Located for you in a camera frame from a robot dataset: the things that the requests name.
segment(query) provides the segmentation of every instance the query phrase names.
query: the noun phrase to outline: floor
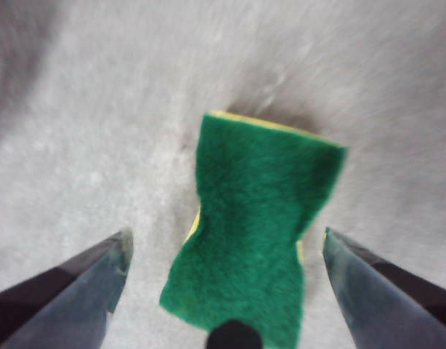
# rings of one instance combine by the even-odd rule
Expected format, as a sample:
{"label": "floor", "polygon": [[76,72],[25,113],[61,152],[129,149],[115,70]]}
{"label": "floor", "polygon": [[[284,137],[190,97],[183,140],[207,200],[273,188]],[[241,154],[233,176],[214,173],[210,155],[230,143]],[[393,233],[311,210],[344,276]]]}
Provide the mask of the floor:
{"label": "floor", "polygon": [[202,348],[158,297],[208,109],[349,147],[304,242],[300,348],[353,348],[325,226],[446,288],[446,0],[0,0],[0,290],[128,226],[103,348]]}

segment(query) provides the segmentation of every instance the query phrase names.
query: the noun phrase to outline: green sponge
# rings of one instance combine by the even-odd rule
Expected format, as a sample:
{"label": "green sponge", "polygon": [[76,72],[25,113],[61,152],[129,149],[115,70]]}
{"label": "green sponge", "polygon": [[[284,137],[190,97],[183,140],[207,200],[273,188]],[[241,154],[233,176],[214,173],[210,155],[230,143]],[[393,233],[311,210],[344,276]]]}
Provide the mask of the green sponge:
{"label": "green sponge", "polygon": [[295,348],[304,293],[296,243],[344,156],[341,146],[307,132],[207,113],[197,149],[200,214],[160,304],[206,330],[237,319],[266,348]]}

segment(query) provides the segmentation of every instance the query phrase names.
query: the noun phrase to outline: sponge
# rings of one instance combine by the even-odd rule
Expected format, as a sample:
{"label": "sponge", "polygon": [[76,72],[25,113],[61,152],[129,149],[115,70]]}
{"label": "sponge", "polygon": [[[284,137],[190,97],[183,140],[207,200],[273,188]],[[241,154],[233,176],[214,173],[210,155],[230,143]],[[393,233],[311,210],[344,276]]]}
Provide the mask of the sponge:
{"label": "sponge", "polygon": [[304,274],[298,246],[328,199],[345,148],[291,127],[204,115],[197,149],[200,211],[160,304],[208,331],[237,319],[264,347],[296,347]]}

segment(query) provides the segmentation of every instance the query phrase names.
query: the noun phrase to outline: green scouring pad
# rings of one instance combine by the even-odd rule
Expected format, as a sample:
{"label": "green scouring pad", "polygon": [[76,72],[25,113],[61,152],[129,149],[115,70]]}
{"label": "green scouring pad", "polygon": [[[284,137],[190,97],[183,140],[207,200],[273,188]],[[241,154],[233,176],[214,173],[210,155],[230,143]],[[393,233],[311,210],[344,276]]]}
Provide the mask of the green scouring pad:
{"label": "green scouring pad", "polygon": [[345,148],[291,127],[225,112],[203,117],[200,211],[160,304],[212,330],[252,326],[264,347],[296,347],[303,232],[328,199]]}

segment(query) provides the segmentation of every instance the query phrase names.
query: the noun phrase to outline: gray carpet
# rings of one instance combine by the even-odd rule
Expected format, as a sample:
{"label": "gray carpet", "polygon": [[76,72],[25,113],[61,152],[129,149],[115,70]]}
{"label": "gray carpet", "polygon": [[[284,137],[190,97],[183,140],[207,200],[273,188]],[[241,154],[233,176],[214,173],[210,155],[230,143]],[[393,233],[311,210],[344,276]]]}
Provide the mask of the gray carpet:
{"label": "gray carpet", "polygon": [[300,348],[353,348],[326,225],[446,287],[446,0],[0,1],[0,290],[123,226],[105,349],[202,348],[158,307],[198,207],[208,109],[350,149],[304,243]]}

